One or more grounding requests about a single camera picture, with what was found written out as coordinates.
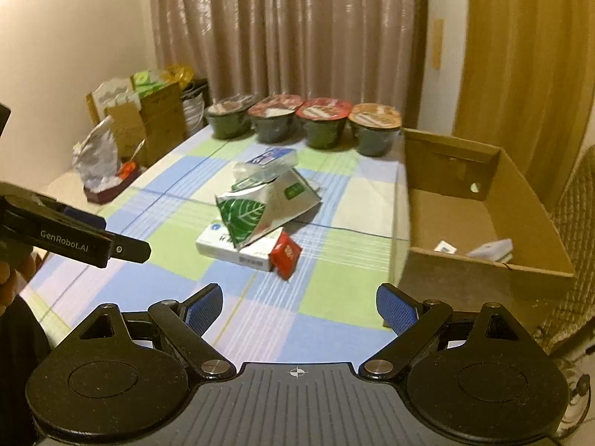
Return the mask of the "person's left hand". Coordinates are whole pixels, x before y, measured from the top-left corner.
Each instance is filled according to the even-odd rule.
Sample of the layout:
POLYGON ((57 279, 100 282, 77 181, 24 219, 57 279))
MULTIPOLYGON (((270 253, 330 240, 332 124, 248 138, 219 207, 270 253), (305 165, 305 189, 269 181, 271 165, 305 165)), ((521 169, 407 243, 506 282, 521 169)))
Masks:
POLYGON ((39 250, 33 251, 16 268, 0 263, 0 315, 4 315, 44 263, 39 250))

